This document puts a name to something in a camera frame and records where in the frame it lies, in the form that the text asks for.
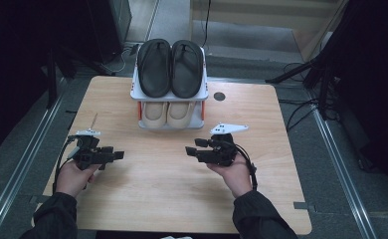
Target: shoe rack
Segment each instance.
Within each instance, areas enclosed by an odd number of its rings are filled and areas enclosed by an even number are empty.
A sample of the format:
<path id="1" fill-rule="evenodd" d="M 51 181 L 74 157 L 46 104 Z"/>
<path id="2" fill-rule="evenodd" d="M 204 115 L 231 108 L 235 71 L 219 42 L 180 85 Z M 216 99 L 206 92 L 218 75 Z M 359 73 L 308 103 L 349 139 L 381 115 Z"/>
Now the shoe rack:
<path id="1" fill-rule="evenodd" d="M 164 97 L 161 98 L 151 98 L 148 97 L 141 89 L 139 79 L 138 79 L 138 70 L 137 70 L 137 63 L 135 62 L 135 68 L 134 68 L 134 73 L 132 76 L 132 86 L 131 86 L 131 91 L 130 95 L 133 100 L 137 102 L 138 105 L 138 125 L 141 128 L 146 128 L 146 129 L 163 129 L 163 130 L 176 130 L 176 129 L 181 129 L 181 128 L 175 128 L 171 127 L 166 123 L 163 127 L 160 128 L 149 128 L 147 127 L 144 122 L 141 120 L 142 116 L 142 103 L 143 102 L 196 102 L 194 112 L 191 117 L 191 122 L 188 124 L 187 127 L 188 129 L 196 129 L 196 128 L 201 128 L 204 125 L 204 109 L 205 109 L 205 101 L 209 97 L 209 91 L 207 89 L 207 72 L 206 72 L 206 59 L 203 59 L 203 78 L 202 78 L 202 83 L 201 87 L 198 91 L 198 93 L 193 97 L 189 99 L 181 99 L 177 98 L 172 91 L 169 91 Z"/>

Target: black flip-flop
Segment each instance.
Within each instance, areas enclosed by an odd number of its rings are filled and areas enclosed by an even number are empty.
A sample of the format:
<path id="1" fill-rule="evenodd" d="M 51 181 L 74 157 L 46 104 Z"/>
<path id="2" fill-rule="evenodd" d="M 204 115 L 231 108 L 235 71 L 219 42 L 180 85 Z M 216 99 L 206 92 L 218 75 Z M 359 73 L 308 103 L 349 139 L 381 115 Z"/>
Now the black flip-flop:
<path id="1" fill-rule="evenodd" d="M 173 94 L 182 99 L 197 95 L 203 80 L 203 52 L 201 48 L 187 40 L 172 45 Z"/>
<path id="2" fill-rule="evenodd" d="M 148 97 L 160 98 L 169 92 L 170 54 L 170 45 L 163 39 L 149 40 L 138 50 L 138 80 Z"/>

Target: hand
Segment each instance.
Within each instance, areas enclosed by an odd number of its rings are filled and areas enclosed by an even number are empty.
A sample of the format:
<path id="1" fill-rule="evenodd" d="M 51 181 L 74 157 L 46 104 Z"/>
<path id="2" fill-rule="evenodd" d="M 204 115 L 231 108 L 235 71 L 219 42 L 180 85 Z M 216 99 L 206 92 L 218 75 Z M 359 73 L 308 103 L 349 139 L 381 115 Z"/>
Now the hand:
<path id="1" fill-rule="evenodd" d="M 235 156 L 234 162 L 229 167 L 214 163 L 207 163 L 207 167 L 223 177 L 235 198 L 253 190 L 247 162 L 240 154 Z"/>
<path id="2" fill-rule="evenodd" d="M 95 171 L 100 168 L 100 165 L 91 165 L 87 169 L 81 171 L 75 161 L 64 164 L 58 176 L 57 192 L 67 193 L 74 197 L 85 188 L 88 182 L 95 181 Z"/>

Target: shoe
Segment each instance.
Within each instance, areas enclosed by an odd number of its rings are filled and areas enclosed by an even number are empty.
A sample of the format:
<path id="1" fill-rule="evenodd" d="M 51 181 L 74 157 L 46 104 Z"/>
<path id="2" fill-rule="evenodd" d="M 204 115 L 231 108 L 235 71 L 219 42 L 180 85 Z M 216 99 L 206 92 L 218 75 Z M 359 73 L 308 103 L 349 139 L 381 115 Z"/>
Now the shoe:
<path id="1" fill-rule="evenodd" d="M 193 116 L 195 102 L 171 102 L 167 112 L 167 123 L 171 127 L 187 127 Z"/>
<path id="2" fill-rule="evenodd" d="M 197 95 L 203 81 L 203 62 L 197 44 L 180 40 L 172 45 L 171 90 L 176 97 L 189 99 Z"/>
<path id="3" fill-rule="evenodd" d="M 170 45 L 163 39 L 145 42 L 137 54 L 141 90 L 151 98 L 161 98 L 170 90 Z"/>
<path id="4" fill-rule="evenodd" d="M 160 128 L 166 124 L 168 102 L 143 102 L 141 121 L 148 128 Z"/>

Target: forearm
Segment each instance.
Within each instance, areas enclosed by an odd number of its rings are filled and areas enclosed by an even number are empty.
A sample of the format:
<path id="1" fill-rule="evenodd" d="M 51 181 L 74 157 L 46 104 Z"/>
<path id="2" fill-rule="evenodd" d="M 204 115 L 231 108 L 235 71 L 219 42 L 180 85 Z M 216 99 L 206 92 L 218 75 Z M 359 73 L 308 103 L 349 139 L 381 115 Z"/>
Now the forearm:
<path id="1" fill-rule="evenodd" d="M 234 201 L 233 221 L 244 239 L 296 238 L 272 202 L 258 191 L 250 191 Z"/>
<path id="2" fill-rule="evenodd" d="M 35 212 L 35 227 L 21 238 L 77 238 L 76 206 L 74 197 L 55 193 Z"/>

